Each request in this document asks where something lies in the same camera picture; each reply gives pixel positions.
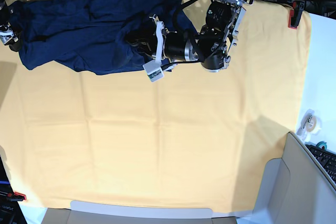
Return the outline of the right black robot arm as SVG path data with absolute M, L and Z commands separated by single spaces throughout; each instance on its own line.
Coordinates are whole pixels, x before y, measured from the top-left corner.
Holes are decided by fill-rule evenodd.
M 9 22 L 13 10 L 8 7 L 5 0 L 1 0 L 1 42 L 11 51 L 18 52 L 21 49 L 19 33 L 14 31 Z

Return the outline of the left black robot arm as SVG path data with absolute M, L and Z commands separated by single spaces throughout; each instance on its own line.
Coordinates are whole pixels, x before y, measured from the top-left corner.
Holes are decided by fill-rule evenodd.
M 209 72 L 218 72 L 229 66 L 228 54 L 236 45 L 238 27 L 246 10 L 254 0 L 211 0 L 205 24 L 199 33 L 178 24 L 183 9 L 199 0 L 189 0 L 178 7 L 172 15 L 173 31 L 166 28 L 156 15 L 151 24 L 126 35 L 126 41 L 150 61 L 143 65 L 150 78 L 162 77 L 165 71 L 176 65 L 200 63 Z

